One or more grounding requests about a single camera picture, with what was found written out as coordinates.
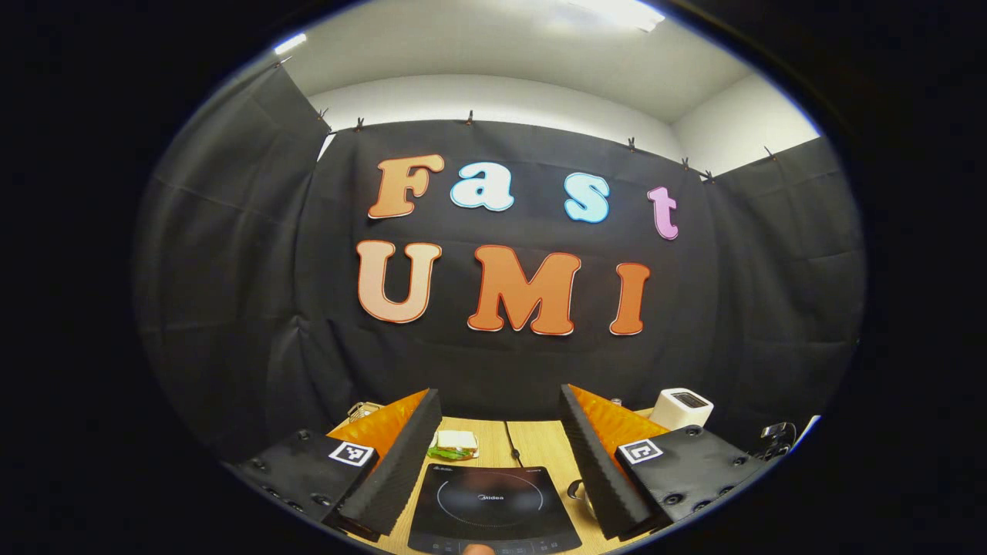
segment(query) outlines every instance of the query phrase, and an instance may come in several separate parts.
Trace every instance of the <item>orange letter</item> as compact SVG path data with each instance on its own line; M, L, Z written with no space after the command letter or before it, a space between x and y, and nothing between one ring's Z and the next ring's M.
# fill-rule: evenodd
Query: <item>orange letter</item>
M541 303L538 318L531 331L545 336L567 336L574 325L569 320L572 298L572 278L582 262L565 253L552 253L528 281L521 270L514 250L498 245L477 249L477 260L484 265L480 284L480 304L477 313L466 321L471 329L496 332L503 328L503 318L497 316L500 301L510 319L510 327L520 331Z
M428 189L428 172L412 168L427 168L432 172L441 172L445 168L445 160L438 154L416 156L414 158L395 158L384 160L377 169L384 172L380 178L380 191L377 193L377 203L370 206L367 215L373 219L407 216L415 210L415 205L405 200L405 190L411 189L412 195L421 197Z
M408 286L408 298L400 304L391 302L384 295L387 259L391 258L394 251L394 245L387 241L360 241L356 245L356 252L360 255L356 294L363 310L374 318L407 324L424 314L425 308L428 308L432 262L442 256L442 247L431 243L412 243L405 247L405 254L412 259L412 280Z
M610 333L615 336L633 336L645 328L641 321L641 302L645 296L645 280L651 270L640 264L618 264L620 276L620 304L617 318L610 323Z

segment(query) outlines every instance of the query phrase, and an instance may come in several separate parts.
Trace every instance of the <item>pink letter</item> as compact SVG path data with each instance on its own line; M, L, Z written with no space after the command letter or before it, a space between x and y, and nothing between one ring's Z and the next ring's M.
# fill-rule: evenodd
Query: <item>pink letter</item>
M678 237L678 226L672 225L675 199L668 197L668 189L664 187L652 189L647 192L647 198L654 202L654 228L669 241Z

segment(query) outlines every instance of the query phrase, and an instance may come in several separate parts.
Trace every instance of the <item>black cable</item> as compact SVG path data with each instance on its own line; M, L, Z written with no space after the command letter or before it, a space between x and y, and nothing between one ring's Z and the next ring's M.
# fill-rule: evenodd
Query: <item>black cable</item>
M503 421L503 429L507 432L507 442L510 443L510 456L517 460L518 466L524 468L524 463L521 462L521 451L514 447L514 440L510 437L510 426L507 425L507 421Z

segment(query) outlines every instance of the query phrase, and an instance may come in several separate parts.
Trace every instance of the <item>black curtain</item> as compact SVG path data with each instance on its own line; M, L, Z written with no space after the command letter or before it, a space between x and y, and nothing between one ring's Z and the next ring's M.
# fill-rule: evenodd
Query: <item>black curtain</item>
M753 448L761 428L819 414L857 337L865 279L860 222L824 139L703 182L662 157L588 135L513 123L416 121L337 134L285 73L227 86L177 137L149 185L137 248L136 303L165 391L196 434L240 459L300 427L326 429L357 400L424 387L443 413L554 419L560 383L625 405L689 387L716 404L714 432ZM439 154L445 169L405 217L367 209L386 159ZM503 212L449 198L458 169L507 167ZM609 215L571 220L563 180L603 177ZM672 241L655 230L648 191L677 208ZM426 313L376 320L356 295L364 239L395 244L387 294L403 300L404 247L443 249ZM517 252L534 276L552 252L580 257L565 337L470 330L478 246ZM636 336L615 337L621 263L651 269Z
M801 431L850 364L867 259L857 205L824 138L705 181L720 303L702 391L714 432L745 449L781 421Z
M297 333L297 222L327 133L317 116L283 68L256 61L175 137L141 206L140 336L178 414L227 458L285 432L268 411L268 384L291 371L281 361ZM284 382L309 423L329 424L313 385Z

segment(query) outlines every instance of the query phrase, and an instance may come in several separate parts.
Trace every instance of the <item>sandwich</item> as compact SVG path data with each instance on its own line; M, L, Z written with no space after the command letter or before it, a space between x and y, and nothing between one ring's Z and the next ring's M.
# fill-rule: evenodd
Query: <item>sandwich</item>
M452 460L467 460L480 456L480 446L472 432L440 430L432 437L428 454Z

